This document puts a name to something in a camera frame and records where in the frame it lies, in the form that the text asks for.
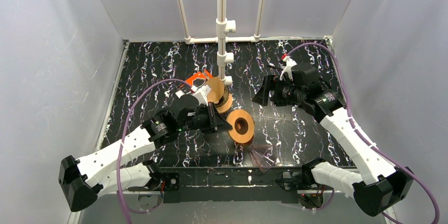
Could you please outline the wooden ring dripper holder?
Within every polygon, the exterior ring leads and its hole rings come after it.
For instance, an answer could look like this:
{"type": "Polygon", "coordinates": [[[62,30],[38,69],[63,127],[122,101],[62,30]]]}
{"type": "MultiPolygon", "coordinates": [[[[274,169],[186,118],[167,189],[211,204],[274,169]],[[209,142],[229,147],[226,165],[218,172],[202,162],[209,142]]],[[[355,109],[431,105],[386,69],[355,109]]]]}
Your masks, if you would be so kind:
{"type": "Polygon", "coordinates": [[[223,113],[226,113],[231,108],[232,102],[233,102],[233,96],[232,96],[232,94],[230,94],[229,100],[224,106],[219,107],[218,103],[214,104],[214,106],[215,106],[216,110],[218,111],[218,113],[223,114],[223,113]]]}

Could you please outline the brown paper coffee filter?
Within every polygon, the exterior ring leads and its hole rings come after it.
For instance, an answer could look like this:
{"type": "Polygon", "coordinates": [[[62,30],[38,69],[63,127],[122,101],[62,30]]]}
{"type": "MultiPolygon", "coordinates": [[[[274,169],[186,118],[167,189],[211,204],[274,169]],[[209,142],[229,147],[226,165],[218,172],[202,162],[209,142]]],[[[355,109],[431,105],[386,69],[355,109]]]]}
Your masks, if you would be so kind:
{"type": "Polygon", "coordinates": [[[209,93],[207,94],[208,102],[218,103],[222,98],[225,86],[219,77],[213,77],[207,80],[205,83],[206,86],[210,88],[209,93]]]}

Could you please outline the pink translucent plastic dripper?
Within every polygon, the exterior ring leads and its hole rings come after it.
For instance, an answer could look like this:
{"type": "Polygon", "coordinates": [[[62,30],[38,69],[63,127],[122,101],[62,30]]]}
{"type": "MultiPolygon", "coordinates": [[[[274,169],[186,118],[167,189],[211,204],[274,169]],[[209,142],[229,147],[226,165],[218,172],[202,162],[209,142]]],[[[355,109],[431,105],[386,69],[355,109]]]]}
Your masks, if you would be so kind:
{"type": "Polygon", "coordinates": [[[275,167],[277,157],[274,155],[273,145],[251,145],[249,154],[254,166],[257,166],[261,172],[267,172],[275,167]]]}

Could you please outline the clear glass ribbed dripper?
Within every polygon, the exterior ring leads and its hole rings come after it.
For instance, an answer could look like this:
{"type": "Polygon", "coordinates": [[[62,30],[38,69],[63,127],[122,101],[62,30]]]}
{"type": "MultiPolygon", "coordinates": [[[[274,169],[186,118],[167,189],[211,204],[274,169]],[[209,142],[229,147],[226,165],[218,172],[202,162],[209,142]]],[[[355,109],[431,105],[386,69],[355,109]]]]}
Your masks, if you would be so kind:
{"type": "Polygon", "coordinates": [[[224,106],[229,100],[230,92],[227,86],[224,86],[224,91],[221,98],[218,101],[218,106],[224,106]]]}

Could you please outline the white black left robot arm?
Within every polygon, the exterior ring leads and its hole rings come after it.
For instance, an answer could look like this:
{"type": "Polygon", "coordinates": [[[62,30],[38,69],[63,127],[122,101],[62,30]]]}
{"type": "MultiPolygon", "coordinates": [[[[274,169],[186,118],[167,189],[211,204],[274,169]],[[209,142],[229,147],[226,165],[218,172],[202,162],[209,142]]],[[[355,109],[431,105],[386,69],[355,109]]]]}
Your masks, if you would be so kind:
{"type": "Polygon", "coordinates": [[[90,155],[65,157],[60,164],[59,185],[72,212],[92,205],[119,188],[177,191],[178,173],[163,173],[151,160],[124,168],[123,165],[177,140],[180,133],[199,130],[214,134],[232,130],[214,103],[200,104],[192,96],[182,97],[174,107],[165,107],[127,133],[121,140],[90,155]]]}

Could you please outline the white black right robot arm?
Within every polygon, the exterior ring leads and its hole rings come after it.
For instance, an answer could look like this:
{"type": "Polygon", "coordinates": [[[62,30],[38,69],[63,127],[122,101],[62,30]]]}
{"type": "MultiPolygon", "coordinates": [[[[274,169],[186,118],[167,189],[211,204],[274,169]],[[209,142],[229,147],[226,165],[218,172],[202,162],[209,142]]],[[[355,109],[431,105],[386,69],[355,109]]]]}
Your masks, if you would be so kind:
{"type": "Polygon", "coordinates": [[[311,115],[342,146],[358,169],[350,172],[316,158],[301,167],[306,185],[328,185],[353,198],[367,215],[375,217],[401,201],[413,178],[409,170],[391,164],[367,145],[351,127],[346,103],[321,81],[318,70],[298,64],[282,75],[267,75],[252,101],[261,106],[298,106],[311,115]]]}

